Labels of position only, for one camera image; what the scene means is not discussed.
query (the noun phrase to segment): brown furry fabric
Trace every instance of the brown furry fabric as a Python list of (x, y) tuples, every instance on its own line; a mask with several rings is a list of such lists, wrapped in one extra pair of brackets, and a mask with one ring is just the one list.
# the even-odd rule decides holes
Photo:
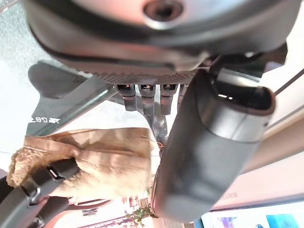
[(21, 185), (37, 168), (75, 157), (80, 172), (64, 181), (52, 196), (129, 197), (147, 189), (150, 151), (157, 144), (145, 128), (85, 129), (46, 137), (26, 136), (12, 156), (7, 182)]

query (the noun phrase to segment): black plastic clip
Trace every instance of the black plastic clip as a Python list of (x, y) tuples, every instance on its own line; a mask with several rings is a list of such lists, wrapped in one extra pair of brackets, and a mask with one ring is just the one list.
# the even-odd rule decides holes
[(38, 169), (27, 180), (14, 188), (0, 204), (0, 228), (27, 228), (46, 205), (49, 194), (65, 179), (79, 172), (75, 159), (60, 160)]

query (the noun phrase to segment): round screw hole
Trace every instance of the round screw hole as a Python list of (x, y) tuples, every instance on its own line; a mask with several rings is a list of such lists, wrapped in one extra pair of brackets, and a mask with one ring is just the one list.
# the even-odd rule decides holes
[(166, 22), (176, 19), (182, 13), (182, 5), (175, 1), (149, 2), (143, 9), (145, 15), (152, 20)]

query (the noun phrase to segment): black cable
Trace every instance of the black cable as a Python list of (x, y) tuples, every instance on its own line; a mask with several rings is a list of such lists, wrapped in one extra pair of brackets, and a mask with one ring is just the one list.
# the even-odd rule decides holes
[(275, 96), (278, 96), (281, 92), (283, 92), (286, 88), (288, 88), (293, 82), (299, 79), (304, 74), (304, 69), (302, 69), (299, 73), (297, 73), (294, 77), (292, 77), (288, 82), (286, 82), (282, 87), (280, 87), (277, 91), (275, 91)]

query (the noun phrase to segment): brown fur bag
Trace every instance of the brown fur bag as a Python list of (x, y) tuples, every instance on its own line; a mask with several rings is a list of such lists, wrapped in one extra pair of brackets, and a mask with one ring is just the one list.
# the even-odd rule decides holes
[(38, 168), (75, 157), (80, 172), (52, 196), (114, 199), (136, 195), (147, 188), (150, 151), (157, 147), (149, 132), (145, 128), (85, 129), (26, 136), (24, 146), (12, 156), (7, 182), (19, 186)]

